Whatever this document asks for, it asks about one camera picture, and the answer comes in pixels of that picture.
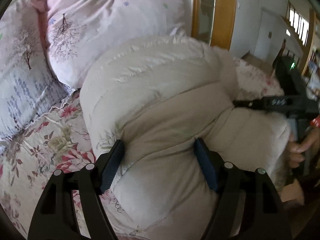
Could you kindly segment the person right hand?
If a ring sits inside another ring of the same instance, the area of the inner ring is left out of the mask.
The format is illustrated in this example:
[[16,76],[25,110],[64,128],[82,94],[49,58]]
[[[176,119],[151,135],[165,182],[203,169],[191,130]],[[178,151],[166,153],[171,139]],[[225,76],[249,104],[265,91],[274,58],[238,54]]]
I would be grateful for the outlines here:
[[297,143],[291,133],[286,150],[289,153],[290,168],[297,168],[300,165],[304,160],[302,153],[307,150],[310,150],[311,156],[314,157],[319,151],[319,128],[312,128],[301,143]]

